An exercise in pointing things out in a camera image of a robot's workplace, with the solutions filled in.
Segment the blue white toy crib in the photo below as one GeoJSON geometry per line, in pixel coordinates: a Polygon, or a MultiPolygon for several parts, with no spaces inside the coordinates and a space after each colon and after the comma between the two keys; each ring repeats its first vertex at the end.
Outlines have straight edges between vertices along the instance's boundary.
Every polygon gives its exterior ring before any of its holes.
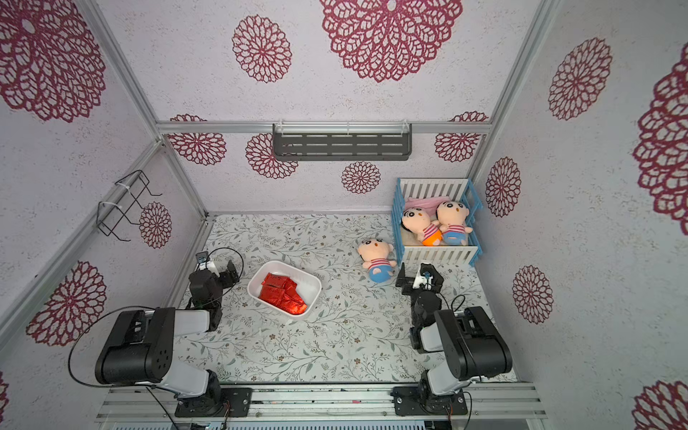
{"type": "Polygon", "coordinates": [[[457,199],[469,209],[466,225],[474,227],[475,213],[483,209],[478,192],[469,179],[398,178],[392,203],[392,233],[397,259],[404,263],[435,262],[474,266],[483,254],[475,232],[469,232],[467,245],[426,247],[417,236],[402,227],[402,213],[412,200],[447,197],[457,199]]]}

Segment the plush doll blue shorts crib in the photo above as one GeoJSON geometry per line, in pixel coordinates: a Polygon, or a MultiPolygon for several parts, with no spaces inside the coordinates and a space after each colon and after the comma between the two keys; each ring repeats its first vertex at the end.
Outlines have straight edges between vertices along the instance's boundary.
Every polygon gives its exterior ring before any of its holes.
{"type": "Polygon", "coordinates": [[[436,210],[439,229],[446,245],[469,245],[473,228],[466,224],[469,208],[462,202],[443,202],[436,210]]]}

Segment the pink blanket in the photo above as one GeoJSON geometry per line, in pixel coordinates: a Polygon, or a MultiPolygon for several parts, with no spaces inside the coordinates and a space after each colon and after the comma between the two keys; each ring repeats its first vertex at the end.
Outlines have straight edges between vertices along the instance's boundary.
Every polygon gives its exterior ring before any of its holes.
{"type": "Polygon", "coordinates": [[[436,209],[445,202],[451,202],[447,196],[430,197],[430,198],[410,198],[406,200],[404,210],[408,211],[412,208],[420,208],[428,213],[436,211],[436,209]]]}

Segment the plush doll blue shorts table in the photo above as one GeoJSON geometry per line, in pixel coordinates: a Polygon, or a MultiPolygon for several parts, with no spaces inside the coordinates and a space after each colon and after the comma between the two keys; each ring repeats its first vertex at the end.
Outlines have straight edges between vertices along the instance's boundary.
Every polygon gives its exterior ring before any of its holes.
{"type": "Polygon", "coordinates": [[[397,267],[397,262],[391,259],[393,251],[393,245],[380,238],[365,239],[358,246],[362,266],[372,282],[385,283],[392,279],[397,267]]]}

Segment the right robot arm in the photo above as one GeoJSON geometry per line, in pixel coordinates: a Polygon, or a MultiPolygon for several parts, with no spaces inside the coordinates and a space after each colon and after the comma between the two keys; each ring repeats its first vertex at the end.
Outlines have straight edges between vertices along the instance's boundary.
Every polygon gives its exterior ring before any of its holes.
{"type": "Polygon", "coordinates": [[[395,286],[410,298],[410,343],[421,354],[441,353],[444,362],[425,370],[415,386],[392,389],[400,417],[472,417],[467,388],[476,380],[512,371],[512,354],[481,306],[453,308],[442,295],[444,277],[421,263],[410,277],[401,265],[395,286]]]}

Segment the grey wall shelf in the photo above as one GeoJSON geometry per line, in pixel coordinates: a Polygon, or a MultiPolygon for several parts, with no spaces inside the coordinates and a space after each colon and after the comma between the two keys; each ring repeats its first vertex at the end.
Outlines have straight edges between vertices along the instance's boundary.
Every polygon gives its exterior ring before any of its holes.
{"type": "Polygon", "coordinates": [[[412,153],[412,125],[354,127],[272,127],[277,161],[407,161],[412,153]]]}

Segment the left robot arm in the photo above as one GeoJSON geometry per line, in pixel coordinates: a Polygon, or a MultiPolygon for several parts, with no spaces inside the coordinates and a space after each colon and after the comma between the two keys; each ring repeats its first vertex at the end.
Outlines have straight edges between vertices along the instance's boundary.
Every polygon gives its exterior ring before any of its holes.
{"type": "Polygon", "coordinates": [[[190,305],[119,313],[95,365],[102,385],[141,385],[175,394],[175,416],[247,417],[253,390],[224,388],[211,370],[193,367],[174,354],[175,338],[219,328],[222,297],[240,281],[234,263],[220,270],[207,254],[189,275],[190,305]]]}

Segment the red tea bag in box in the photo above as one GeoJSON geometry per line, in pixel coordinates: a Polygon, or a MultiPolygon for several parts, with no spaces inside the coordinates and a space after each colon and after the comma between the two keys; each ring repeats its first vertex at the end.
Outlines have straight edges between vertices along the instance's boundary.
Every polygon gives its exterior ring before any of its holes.
{"type": "Polygon", "coordinates": [[[303,300],[297,294],[297,283],[287,276],[269,273],[262,282],[259,299],[273,306],[282,306],[291,302],[301,304],[303,300]]]}

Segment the plush doll orange shorts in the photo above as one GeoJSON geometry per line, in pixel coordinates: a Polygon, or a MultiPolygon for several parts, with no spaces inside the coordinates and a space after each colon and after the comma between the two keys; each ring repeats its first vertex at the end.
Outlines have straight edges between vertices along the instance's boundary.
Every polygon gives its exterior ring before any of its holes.
{"type": "Polygon", "coordinates": [[[401,225],[413,233],[425,247],[439,247],[443,234],[439,222],[433,220],[422,208],[410,208],[402,214],[401,225]]]}

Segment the white plastic storage box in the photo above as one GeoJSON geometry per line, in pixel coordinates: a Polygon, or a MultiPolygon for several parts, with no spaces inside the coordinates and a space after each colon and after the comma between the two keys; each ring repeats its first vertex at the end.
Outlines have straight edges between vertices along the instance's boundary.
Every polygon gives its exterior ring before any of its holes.
{"type": "Polygon", "coordinates": [[[298,321],[305,319],[309,315],[309,312],[315,307],[315,301],[317,301],[318,297],[320,296],[323,290],[322,288],[323,286],[321,281],[315,277],[315,275],[304,272],[281,261],[269,261],[268,263],[265,263],[258,270],[258,272],[256,272],[256,275],[252,277],[251,281],[249,281],[247,292],[249,296],[257,300],[260,305],[267,306],[271,310],[277,311],[288,318],[298,321]],[[269,273],[287,276],[292,279],[292,281],[297,283],[297,294],[299,294],[306,304],[308,304],[308,309],[306,312],[304,312],[302,315],[289,315],[276,306],[268,304],[259,299],[259,295],[262,290],[262,282],[269,273]]]}

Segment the red tea bag lower box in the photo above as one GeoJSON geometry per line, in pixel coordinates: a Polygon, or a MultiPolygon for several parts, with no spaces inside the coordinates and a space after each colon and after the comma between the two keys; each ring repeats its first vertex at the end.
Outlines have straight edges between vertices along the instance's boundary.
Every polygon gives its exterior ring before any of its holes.
{"type": "Polygon", "coordinates": [[[308,309],[308,304],[295,291],[285,291],[275,306],[289,315],[302,315],[308,309]]]}

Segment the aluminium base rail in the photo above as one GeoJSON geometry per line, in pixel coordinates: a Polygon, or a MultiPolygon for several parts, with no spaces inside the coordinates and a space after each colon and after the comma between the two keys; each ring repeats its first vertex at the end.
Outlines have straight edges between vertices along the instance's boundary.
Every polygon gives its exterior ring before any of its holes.
{"type": "MultiPolygon", "coordinates": [[[[397,412],[408,401],[392,396],[394,383],[343,384],[244,384],[251,398],[230,408],[229,423],[292,421],[380,421],[401,420],[397,412]]],[[[168,392],[155,395],[143,388],[111,389],[95,421],[105,423],[163,423],[179,425],[222,423],[225,413],[215,417],[177,417],[178,401],[168,392]]],[[[477,420],[544,420],[548,416],[540,395],[531,383],[476,383],[463,390],[463,399],[450,410],[429,415],[414,407],[412,419],[451,419],[454,423],[477,420]]]]}

